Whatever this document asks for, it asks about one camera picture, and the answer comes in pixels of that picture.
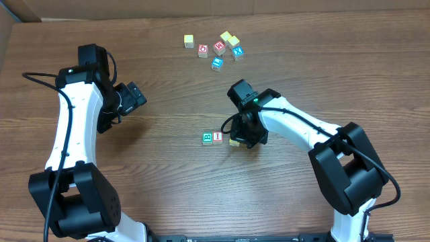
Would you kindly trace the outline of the green letter B block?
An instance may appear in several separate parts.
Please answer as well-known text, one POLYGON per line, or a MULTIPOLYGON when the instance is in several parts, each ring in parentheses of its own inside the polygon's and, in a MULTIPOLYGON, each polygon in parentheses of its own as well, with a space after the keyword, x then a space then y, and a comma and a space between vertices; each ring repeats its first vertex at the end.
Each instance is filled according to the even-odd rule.
POLYGON ((212 145, 213 137, 211 132, 203 132, 202 133, 202 144, 203 145, 212 145))

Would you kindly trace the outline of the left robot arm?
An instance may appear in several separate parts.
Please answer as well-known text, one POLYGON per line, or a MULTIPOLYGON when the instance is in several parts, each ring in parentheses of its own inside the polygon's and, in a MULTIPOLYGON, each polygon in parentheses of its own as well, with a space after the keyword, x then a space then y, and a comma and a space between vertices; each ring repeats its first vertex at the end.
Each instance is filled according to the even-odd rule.
POLYGON ((96 135, 120 124, 146 103, 131 82, 117 83, 113 56, 103 47, 78 47, 78 65, 61 69, 52 89, 60 111, 56 138, 44 171, 30 176, 28 188, 44 215, 44 238, 88 241, 154 241, 148 227, 122 212, 120 198, 97 168, 96 135))

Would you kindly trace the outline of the white blue picture block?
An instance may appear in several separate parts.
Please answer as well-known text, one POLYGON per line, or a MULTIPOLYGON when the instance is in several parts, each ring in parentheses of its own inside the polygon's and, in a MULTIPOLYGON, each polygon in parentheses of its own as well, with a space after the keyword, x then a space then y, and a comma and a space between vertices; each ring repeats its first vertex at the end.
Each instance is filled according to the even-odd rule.
POLYGON ((244 51, 241 46, 234 47, 232 49, 232 55, 235 61, 239 61, 244 58, 244 51))

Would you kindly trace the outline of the white red letter block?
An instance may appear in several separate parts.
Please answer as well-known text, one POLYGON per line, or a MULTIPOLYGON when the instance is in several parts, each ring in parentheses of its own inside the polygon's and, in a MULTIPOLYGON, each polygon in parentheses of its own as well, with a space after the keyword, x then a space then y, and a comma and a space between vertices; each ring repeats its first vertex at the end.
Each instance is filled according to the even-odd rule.
POLYGON ((212 143, 214 145, 220 145, 223 142, 223 133, 222 132, 213 132, 212 133, 212 143))

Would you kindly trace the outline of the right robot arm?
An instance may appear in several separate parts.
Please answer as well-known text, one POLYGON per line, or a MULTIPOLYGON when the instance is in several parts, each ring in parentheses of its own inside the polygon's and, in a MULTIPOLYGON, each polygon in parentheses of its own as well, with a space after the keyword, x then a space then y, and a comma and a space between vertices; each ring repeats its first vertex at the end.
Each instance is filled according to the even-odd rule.
POLYGON ((232 140, 252 148, 276 133, 308 153, 318 186, 333 207, 327 233, 305 233, 296 241, 393 241, 393 235, 368 230, 371 209, 389 176, 363 129, 338 126, 295 108, 280 93, 255 91, 244 79, 227 96, 238 112, 228 119, 232 140))

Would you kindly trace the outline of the blue letter block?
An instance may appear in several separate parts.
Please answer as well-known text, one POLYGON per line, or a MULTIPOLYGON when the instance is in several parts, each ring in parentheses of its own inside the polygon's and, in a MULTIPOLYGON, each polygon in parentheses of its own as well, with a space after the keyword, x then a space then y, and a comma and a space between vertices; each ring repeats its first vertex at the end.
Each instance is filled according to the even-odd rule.
POLYGON ((211 69, 220 72, 222 70, 224 60, 218 56, 214 57, 211 64, 211 69))

